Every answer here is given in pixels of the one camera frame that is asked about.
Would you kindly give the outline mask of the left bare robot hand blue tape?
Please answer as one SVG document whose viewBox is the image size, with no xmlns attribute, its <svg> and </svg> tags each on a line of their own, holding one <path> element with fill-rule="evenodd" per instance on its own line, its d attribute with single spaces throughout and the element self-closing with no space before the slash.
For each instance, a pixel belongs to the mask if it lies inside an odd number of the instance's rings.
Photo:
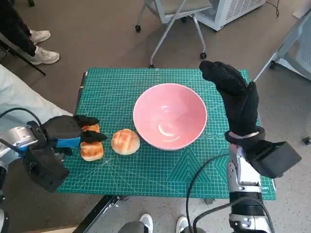
<svg viewBox="0 0 311 233">
<path fill-rule="evenodd" d="M 95 117 L 75 115 L 56 116 L 42 125 L 48 145 L 53 148 L 80 147 L 86 161 L 103 158 L 102 142 L 107 136 L 100 133 L 99 120 Z"/>
</svg>

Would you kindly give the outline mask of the right black gloved robot hand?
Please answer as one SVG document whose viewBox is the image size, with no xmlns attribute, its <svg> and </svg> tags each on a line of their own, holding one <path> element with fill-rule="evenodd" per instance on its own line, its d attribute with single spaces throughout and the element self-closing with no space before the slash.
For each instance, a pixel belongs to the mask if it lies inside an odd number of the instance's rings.
<svg viewBox="0 0 311 233">
<path fill-rule="evenodd" d="M 222 62 L 202 61 L 199 68 L 203 79 L 214 83 L 223 99 L 230 131 L 238 136 L 256 133 L 259 104 L 256 84 L 247 83 L 237 69 Z"/>
</svg>

